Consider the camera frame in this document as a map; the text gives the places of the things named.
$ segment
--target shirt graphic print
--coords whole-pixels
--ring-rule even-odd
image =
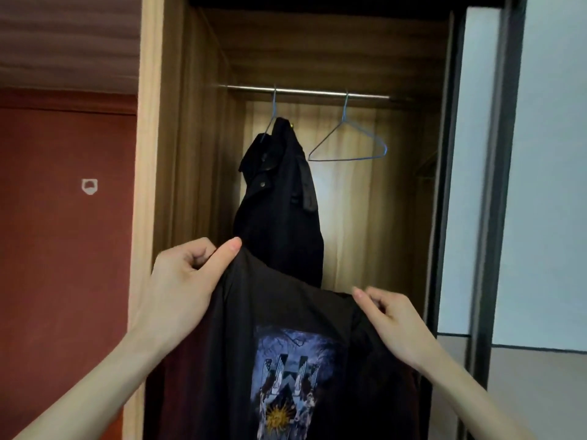
[[[286,328],[255,332],[251,403],[257,440],[305,440],[314,409],[338,374],[341,345]]]

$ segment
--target hand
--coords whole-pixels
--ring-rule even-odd
[[[204,237],[159,253],[133,330],[170,352],[202,320],[241,244],[235,237],[216,250]]]
[[[418,372],[425,373],[443,355],[407,296],[369,287],[366,291],[354,288],[353,298],[392,354]]]

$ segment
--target wrist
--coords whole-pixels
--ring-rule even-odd
[[[443,371],[450,366],[454,360],[451,356],[437,343],[434,348],[429,349],[428,355],[422,360],[420,372],[431,382],[436,382],[442,375]]]
[[[123,337],[121,344],[134,354],[152,358],[154,365],[159,363],[170,351],[165,340],[140,326],[130,329]]]

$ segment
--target metal rod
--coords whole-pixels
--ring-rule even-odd
[[[252,93],[273,93],[277,94],[293,94],[293,95],[318,95],[321,97],[346,97],[347,95],[351,99],[358,100],[387,100],[390,102],[405,102],[413,101],[412,98],[397,98],[391,95],[380,95],[380,94],[357,94],[357,93],[346,93],[343,91],[319,91],[319,90],[296,90],[290,88],[272,88],[265,86],[242,86],[242,85],[222,85],[225,88],[235,91],[249,91]]]

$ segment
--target red wall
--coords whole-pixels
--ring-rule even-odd
[[[0,108],[0,440],[126,331],[135,131],[134,115]]]

